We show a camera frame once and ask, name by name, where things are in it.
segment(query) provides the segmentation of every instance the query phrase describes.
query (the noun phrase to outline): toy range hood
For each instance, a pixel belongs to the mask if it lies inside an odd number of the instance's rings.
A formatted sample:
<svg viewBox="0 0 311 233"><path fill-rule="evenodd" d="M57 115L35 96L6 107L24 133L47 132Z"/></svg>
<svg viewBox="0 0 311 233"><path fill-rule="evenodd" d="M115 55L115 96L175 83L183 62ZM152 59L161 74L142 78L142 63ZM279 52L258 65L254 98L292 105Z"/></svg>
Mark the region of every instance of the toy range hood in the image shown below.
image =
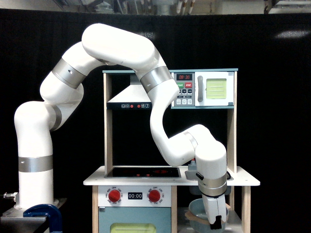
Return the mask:
<svg viewBox="0 0 311 233"><path fill-rule="evenodd" d="M107 102L112 110L151 110L152 104L135 74L130 76L130 85Z"/></svg>

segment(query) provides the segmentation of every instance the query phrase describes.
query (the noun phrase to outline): red knob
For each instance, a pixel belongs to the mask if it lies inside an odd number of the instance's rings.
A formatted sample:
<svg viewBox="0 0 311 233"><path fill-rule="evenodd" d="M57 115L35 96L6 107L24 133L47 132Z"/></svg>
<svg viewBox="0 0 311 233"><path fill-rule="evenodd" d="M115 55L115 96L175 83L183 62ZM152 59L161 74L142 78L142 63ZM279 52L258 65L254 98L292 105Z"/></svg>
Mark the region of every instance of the red knob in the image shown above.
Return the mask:
<svg viewBox="0 0 311 233"><path fill-rule="evenodd" d="M112 190L109 194L108 194L108 198L109 200L111 200L112 202L117 202L118 200L120 200L121 194L118 190Z"/></svg>
<svg viewBox="0 0 311 233"><path fill-rule="evenodd" d="M160 193L157 190L151 190L148 196L149 200L152 202L157 202L160 200Z"/></svg>

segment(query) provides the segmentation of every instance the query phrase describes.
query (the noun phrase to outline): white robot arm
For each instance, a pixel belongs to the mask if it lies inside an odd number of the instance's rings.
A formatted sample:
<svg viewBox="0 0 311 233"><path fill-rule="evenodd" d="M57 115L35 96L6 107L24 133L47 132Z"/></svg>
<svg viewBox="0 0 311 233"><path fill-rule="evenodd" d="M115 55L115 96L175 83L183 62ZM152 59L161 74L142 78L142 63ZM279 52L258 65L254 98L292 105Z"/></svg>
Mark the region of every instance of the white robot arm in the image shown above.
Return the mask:
<svg viewBox="0 0 311 233"><path fill-rule="evenodd" d="M46 77L40 88L44 102L28 102L16 111L20 207L53 202L50 131L61 127L80 103L88 73L115 64L133 69L147 92L153 104L151 133L165 161L180 166L195 157L208 219L211 224L216 216L225 221L225 147L202 125L167 137L163 114L179 88L161 55L147 38L104 24L89 26L82 42L66 51Z"/></svg>

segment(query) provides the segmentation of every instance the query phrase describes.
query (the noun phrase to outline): microwave keypad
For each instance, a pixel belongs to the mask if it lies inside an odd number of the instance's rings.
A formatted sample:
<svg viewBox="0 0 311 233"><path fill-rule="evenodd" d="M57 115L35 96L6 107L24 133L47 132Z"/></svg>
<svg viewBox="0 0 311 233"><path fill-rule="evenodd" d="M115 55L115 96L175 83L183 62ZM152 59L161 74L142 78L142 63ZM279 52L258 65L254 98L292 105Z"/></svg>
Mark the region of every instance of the microwave keypad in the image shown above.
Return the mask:
<svg viewBox="0 0 311 233"><path fill-rule="evenodd" d="M194 73L174 73L174 79L179 87L174 106L194 106Z"/></svg>

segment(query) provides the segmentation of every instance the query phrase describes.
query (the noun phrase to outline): white countertop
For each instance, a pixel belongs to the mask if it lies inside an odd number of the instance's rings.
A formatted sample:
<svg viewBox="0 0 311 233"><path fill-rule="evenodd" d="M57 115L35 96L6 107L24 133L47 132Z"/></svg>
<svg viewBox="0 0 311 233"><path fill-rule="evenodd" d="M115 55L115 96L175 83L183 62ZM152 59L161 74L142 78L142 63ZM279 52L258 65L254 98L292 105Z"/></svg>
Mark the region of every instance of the white countertop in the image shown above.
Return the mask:
<svg viewBox="0 0 311 233"><path fill-rule="evenodd" d="M115 166L115 167L134 167L134 166ZM178 167L180 170L180 178L105 178L105 166L99 167L92 175L90 175L84 182L84 185L184 185L195 186L197 181L189 181L186 178L185 171L187 166ZM237 167L237 173L229 170L231 179L227 181L228 186L258 186L260 181L250 175L240 166Z"/></svg>

